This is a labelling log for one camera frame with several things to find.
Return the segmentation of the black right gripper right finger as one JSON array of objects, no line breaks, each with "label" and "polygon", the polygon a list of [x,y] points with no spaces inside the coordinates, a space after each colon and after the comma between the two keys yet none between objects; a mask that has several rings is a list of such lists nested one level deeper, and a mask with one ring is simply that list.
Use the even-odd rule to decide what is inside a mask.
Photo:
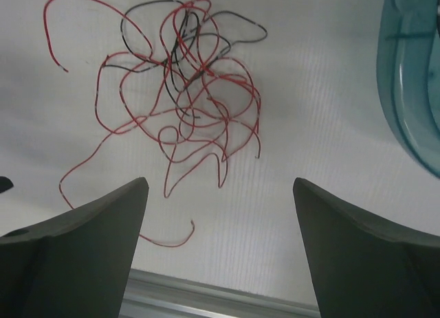
[{"label": "black right gripper right finger", "polygon": [[297,178],[295,208],[321,317],[438,317],[439,237]]}]

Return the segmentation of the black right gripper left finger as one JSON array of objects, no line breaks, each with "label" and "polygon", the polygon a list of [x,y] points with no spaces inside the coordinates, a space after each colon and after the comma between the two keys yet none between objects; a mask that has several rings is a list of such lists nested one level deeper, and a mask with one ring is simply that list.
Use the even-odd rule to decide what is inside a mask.
[{"label": "black right gripper left finger", "polygon": [[1,237],[2,317],[118,317],[149,195],[144,177]]}]

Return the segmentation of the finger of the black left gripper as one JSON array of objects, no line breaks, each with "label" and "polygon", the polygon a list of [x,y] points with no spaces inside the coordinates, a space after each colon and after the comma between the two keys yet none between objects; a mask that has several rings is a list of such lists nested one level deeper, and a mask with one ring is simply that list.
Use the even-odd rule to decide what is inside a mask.
[{"label": "finger of the black left gripper", "polygon": [[13,182],[5,176],[0,176],[0,193],[2,194],[12,188]]}]

